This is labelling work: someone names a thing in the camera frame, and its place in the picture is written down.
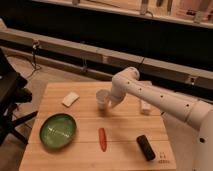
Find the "white box under arm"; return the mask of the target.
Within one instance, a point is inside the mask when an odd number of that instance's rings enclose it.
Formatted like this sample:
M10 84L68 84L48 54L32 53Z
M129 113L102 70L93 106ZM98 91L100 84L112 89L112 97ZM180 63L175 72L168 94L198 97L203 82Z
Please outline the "white box under arm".
M151 112L151 105L144 100L140 101L140 111L142 114L149 115Z

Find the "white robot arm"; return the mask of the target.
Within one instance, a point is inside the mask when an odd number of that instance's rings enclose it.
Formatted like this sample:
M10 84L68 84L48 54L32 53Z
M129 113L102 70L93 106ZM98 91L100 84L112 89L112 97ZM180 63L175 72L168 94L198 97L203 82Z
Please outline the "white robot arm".
M193 171L213 171L213 104L139 81L140 73L128 67L112 77L111 106L131 94L171 114L199 132Z

